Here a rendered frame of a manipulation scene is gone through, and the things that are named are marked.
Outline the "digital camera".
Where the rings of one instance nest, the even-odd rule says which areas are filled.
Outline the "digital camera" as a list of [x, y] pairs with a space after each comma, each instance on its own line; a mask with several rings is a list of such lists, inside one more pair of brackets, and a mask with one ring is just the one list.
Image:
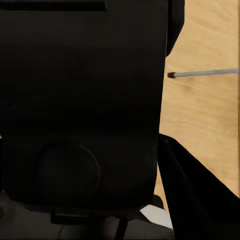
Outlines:
[[12, 201], [89, 227], [152, 203], [165, 62], [184, 23], [185, 0], [0, 0]]

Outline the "camera tripod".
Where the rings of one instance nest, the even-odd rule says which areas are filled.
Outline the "camera tripod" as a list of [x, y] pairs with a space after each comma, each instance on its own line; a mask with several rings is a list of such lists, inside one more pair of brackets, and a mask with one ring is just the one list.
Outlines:
[[183, 77], [183, 76], [205, 76], [205, 75], [218, 75], [218, 74], [234, 74], [240, 73], [240, 68], [230, 69], [218, 69], [218, 70], [205, 70], [205, 71], [194, 71], [194, 72], [169, 72], [169, 78]]

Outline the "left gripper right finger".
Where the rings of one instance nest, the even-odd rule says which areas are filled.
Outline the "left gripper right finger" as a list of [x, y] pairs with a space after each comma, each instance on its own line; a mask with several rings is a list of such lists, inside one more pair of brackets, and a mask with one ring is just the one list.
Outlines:
[[175, 138], [160, 133], [157, 162], [175, 240], [240, 240], [240, 198]]

